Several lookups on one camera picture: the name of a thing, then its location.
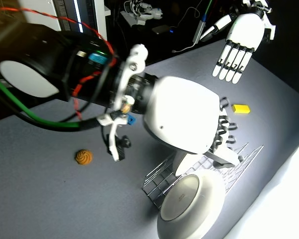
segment yellow block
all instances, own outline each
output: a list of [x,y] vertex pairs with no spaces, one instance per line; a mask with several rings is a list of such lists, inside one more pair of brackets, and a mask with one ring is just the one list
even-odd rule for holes
[[250,108],[248,105],[233,105],[233,111],[240,114],[249,114]]

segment wire dish rack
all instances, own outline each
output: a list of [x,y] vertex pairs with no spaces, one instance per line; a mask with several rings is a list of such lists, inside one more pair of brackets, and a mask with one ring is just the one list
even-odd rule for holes
[[[235,149],[234,151],[238,155],[241,155],[248,144],[249,143],[246,143],[240,148]],[[167,193],[182,177],[199,169],[209,169],[217,171],[222,175],[225,182],[226,193],[228,193],[263,148],[264,146],[262,145],[252,152],[246,154],[245,156],[243,156],[242,162],[236,167],[232,168],[214,168],[213,160],[206,156],[203,156],[188,171],[186,171],[179,177],[176,177],[172,170],[172,163],[175,156],[175,153],[173,153],[162,163],[160,163],[154,170],[152,170],[148,175],[146,175],[142,190],[154,203],[154,205],[158,209],[160,209]]]

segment green wire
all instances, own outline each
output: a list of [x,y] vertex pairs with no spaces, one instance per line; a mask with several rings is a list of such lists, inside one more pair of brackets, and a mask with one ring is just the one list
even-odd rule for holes
[[19,101],[1,82],[0,82],[0,90],[10,99],[12,100],[22,111],[24,111],[30,118],[33,120],[46,124],[52,127],[66,127],[66,128],[79,128],[80,125],[78,122],[54,122],[40,118],[35,115],[31,110],[29,110],[21,101]]
[[212,2],[213,0],[210,0],[209,1],[209,4],[208,4],[208,6],[207,6],[207,9],[206,9],[206,12],[205,12],[205,15],[207,15],[207,12],[208,12],[208,10],[209,10],[209,8],[210,8],[210,5],[211,5],[211,2]]

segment light strip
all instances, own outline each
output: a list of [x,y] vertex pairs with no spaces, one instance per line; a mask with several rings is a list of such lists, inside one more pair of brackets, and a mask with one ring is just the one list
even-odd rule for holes
[[[78,22],[81,22],[81,16],[80,16],[80,11],[79,11],[79,6],[78,6],[77,0],[74,0],[74,7],[75,7],[76,17],[78,18]],[[80,29],[80,32],[83,32],[82,24],[79,24],[79,29]]]

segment tabletop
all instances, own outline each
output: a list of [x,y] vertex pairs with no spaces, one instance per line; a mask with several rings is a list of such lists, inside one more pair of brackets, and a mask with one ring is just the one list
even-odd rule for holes
[[[223,238],[299,145],[299,94],[254,60],[237,85],[212,77],[224,44],[215,42],[146,68],[159,77],[198,82],[233,104],[248,104],[248,115],[228,110],[239,126],[235,146],[249,142],[249,151],[265,146],[227,194],[205,239]],[[73,106],[54,100],[33,110],[45,119],[60,120],[73,113]],[[92,105],[84,116],[102,111]],[[141,187],[145,175],[172,149],[146,132],[142,116],[136,118],[133,126],[118,130],[132,142],[121,162],[107,153],[99,128],[53,132],[15,116],[0,120],[0,239],[158,238],[158,210]],[[87,166],[74,160],[75,152],[83,148],[94,154]]]

